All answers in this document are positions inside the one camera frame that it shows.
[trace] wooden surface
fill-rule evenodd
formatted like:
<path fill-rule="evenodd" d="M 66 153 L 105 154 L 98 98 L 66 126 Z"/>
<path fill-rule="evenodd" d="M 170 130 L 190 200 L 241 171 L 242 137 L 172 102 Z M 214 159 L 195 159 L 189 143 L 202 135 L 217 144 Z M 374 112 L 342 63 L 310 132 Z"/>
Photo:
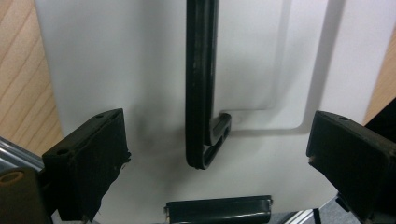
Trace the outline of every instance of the wooden surface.
<path fill-rule="evenodd" d="M 381 72 L 367 110 L 364 123 L 370 121 L 382 108 L 396 97 L 396 29 L 388 45 L 387 55 L 382 64 Z"/>
<path fill-rule="evenodd" d="M 366 120 L 395 98 L 395 73 L 396 32 Z M 0 0 L 0 136 L 37 155 L 62 139 L 33 0 Z"/>

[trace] black plastic part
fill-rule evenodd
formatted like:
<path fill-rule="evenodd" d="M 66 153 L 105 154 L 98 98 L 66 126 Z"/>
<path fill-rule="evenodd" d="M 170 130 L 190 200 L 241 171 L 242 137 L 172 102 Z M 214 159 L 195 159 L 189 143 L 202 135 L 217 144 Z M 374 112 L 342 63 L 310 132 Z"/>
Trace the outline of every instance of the black plastic part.
<path fill-rule="evenodd" d="M 231 115 L 213 115 L 218 0 L 187 1 L 186 156 L 206 169 L 231 130 Z"/>
<path fill-rule="evenodd" d="M 306 155 L 361 222 L 379 214 L 396 221 L 395 143 L 350 119 L 318 111 Z"/>
<path fill-rule="evenodd" d="M 268 223 L 271 196 L 212 199 L 167 203 L 169 223 Z"/>
<path fill-rule="evenodd" d="M 52 223 L 33 168 L 15 168 L 0 174 L 0 223 Z"/>
<path fill-rule="evenodd" d="M 319 209 L 318 208 L 314 208 L 314 209 L 312 209 L 312 212 L 314 213 L 315 224 L 321 224 Z"/>
<path fill-rule="evenodd" d="M 47 151 L 41 175 L 61 219 L 93 220 L 130 155 L 122 109 L 96 115 Z"/>

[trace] screw hole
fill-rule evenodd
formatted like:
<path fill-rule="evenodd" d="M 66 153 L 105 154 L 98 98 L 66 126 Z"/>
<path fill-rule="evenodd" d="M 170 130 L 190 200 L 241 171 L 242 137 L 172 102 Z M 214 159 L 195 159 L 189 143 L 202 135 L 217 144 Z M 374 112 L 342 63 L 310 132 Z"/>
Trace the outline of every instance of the screw hole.
<path fill-rule="evenodd" d="M 56 154 L 59 155 L 59 156 L 67 154 L 67 153 L 69 153 L 69 149 L 61 149 L 58 152 L 56 152 Z"/>
<path fill-rule="evenodd" d="M 10 185 L 14 182 L 17 182 L 18 180 L 23 178 L 23 172 L 17 171 L 17 172 L 12 172 L 6 175 L 3 175 L 0 177 L 0 186 L 6 186 Z"/>

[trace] black handle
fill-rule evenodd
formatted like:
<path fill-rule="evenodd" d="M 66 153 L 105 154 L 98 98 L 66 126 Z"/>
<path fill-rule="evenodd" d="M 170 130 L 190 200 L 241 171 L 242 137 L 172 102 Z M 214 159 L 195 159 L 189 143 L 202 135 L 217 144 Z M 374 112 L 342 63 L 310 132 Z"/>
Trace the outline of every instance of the black handle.
<path fill-rule="evenodd" d="M 212 118 L 215 86 L 218 0 L 187 1 L 186 154 L 206 169 L 231 129 L 231 115 Z"/>

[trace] white board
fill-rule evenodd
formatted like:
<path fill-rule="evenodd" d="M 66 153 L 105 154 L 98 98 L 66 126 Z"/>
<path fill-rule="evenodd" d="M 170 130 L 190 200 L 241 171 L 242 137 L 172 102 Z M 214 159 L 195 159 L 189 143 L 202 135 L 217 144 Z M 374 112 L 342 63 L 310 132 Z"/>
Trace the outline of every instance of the white board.
<path fill-rule="evenodd" d="M 361 122 L 396 2 L 221 1 L 215 110 L 233 129 L 206 171 L 185 161 L 185 1 L 36 0 L 65 134 L 122 107 L 131 162 L 100 223 L 163 222 L 167 202 L 272 195 L 274 212 L 335 189 L 307 163 L 315 110 Z"/>

